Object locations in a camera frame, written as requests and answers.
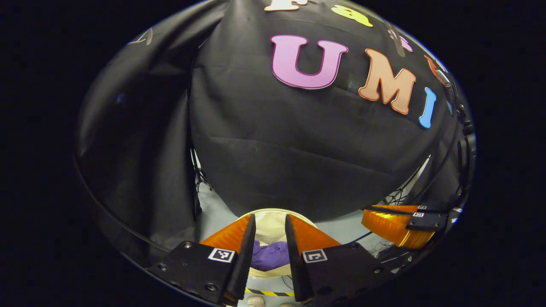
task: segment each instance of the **pink letter u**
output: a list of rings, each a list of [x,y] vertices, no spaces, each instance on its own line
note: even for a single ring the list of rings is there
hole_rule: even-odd
[[[271,38],[275,44],[273,51],[273,75],[281,82],[294,87],[316,90],[334,82],[339,68],[341,54],[349,51],[342,44],[320,40],[317,45],[324,49],[321,69],[314,75],[304,74],[298,70],[300,47],[307,44],[307,39],[294,35],[277,35]]]

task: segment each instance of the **purple cloth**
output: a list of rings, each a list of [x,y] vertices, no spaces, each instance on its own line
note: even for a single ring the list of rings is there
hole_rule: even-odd
[[[260,271],[269,271],[290,263],[288,259],[288,245],[286,242],[275,242],[267,246],[260,246],[254,241],[251,268]]]

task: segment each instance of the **black background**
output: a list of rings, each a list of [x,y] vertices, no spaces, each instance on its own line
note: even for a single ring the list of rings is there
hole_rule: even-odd
[[[543,18],[523,1],[359,3],[429,48],[459,80],[476,121],[479,160],[465,214],[411,272],[355,305],[543,305],[531,204],[544,129],[538,79]],[[6,306],[192,306],[103,238],[76,193],[70,158],[81,101],[126,42],[188,7],[184,1],[2,4],[2,98],[8,199]]]

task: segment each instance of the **orange plastic piece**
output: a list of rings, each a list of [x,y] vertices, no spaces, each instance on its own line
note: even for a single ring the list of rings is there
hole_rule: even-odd
[[[338,241],[332,239],[329,235],[315,228],[313,225],[289,214],[298,245],[298,252],[320,250],[327,247],[341,245]]]
[[[374,207],[411,213],[417,212],[417,206],[377,205]],[[411,216],[364,210],[362,225],[378,236],[393,242],[396,246],[420,249],[432,238],[434,232],[407,230],[406,225],[410,220]]]
[[[241,253],[241,245],[245,236],[246,227],[250,221],[250,214],[227,225],[222,230],[206,238],[201,244],[218,249]]]

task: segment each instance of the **hazard tape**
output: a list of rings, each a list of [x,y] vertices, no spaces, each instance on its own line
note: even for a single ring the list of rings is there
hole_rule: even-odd
[[[261,294],[263,296],[294,296],[294,293],[270,292],[270,291],[261,291],[261,290],[255,290],[255,289],[249,289],[249,288],[245,288],[245,292]]]

